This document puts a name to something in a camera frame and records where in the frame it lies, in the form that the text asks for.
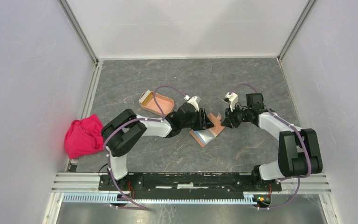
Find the pink oval tray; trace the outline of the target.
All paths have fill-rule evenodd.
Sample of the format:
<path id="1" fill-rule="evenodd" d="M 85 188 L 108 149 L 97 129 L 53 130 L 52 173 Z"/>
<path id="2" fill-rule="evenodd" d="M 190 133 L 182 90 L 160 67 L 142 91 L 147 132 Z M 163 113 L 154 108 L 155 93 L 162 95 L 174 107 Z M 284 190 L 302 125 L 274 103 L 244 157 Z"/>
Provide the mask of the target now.
<path id="1" fill-rule="evenodd" d="M 162 116 L 159 107 L 162 109 L 164 115 L 173 112 L 175 109 L 175 102 L 173 99 L 161 94 L 156 94 L 156 96 L 154 96 L 154 92 L 150 90 L 142 93 L 138 102 L 142 109 L 159 116 Z"/>

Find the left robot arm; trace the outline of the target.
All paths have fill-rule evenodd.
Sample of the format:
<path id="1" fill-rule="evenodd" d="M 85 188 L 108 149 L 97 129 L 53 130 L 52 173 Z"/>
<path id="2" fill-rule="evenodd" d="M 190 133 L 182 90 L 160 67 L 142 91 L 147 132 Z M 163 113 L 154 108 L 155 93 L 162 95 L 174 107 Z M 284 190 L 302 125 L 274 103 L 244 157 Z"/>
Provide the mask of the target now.
<path id="1" fill-rule="evenodd" d="M 101 130 L 103 149 L 107 151 L 110 184 L 123 190 L 128 184 L 127 154 L 142 137 L 171 138 L 183 129 L 204 131 L 213 128 L 204 108 L 184 103 L 164 118 L 149 118 L 126 109 Z"/>

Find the tan leather card holder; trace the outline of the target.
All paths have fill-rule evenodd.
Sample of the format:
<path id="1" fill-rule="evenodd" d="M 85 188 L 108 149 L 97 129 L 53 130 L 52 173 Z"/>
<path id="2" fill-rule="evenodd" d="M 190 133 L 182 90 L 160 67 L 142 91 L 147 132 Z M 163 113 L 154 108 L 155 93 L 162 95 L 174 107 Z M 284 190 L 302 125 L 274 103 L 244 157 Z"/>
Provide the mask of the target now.
<path id="1" fill-rule="evenodd" d="M 214 116 L 212 113 L 209 113 L 207 117 L 214 124 L 214 127 L 200 131 L 189 131 L 189 133 L 201 147 L 205 147 L 209 142 L 215 139 L 225 128 L 221 125 L 222 116 L 220 113 L 218 113 L 217 116 Z"/>

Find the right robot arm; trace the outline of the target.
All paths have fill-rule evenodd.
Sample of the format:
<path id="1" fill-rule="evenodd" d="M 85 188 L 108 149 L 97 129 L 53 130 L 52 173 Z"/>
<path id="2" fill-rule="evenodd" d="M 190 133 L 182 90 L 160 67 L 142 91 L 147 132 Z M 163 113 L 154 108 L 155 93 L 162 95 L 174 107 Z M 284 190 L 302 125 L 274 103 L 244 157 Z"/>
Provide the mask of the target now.
<path id="1" fill-rule="evenodd" d="M 229 107 L 225 110 L 222 126 L 238 128 L 242 123 L 251 123 L 278 140 L 277 160 L 256 165 L 252 171 L 250 183 L 255 190 L 265 189 L 270 180 L 306 178 L 322 172 L 323 162 L 315 130 L 303 129 L 282 119 L 264 104 L 261 93 L 247 94 L 245 106 L 238 102 L 238 96 L 233 92 L 227 93 L 224 100 Z"/>

